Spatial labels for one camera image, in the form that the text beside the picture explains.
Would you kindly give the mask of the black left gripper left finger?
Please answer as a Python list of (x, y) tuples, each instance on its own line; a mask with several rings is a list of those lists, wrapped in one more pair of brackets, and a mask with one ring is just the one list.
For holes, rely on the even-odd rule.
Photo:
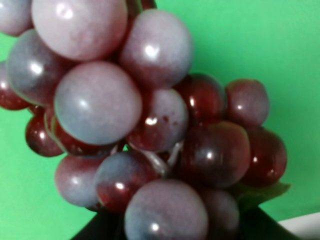
[(72, 240), (127, 240), (124, 215), (106, 210), (99, 211)]

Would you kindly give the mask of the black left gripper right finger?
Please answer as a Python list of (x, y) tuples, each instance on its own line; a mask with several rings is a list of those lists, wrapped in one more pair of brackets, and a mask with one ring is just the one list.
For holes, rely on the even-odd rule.
[(240, 208), (239, 240), (301, 240), (260, 207)]

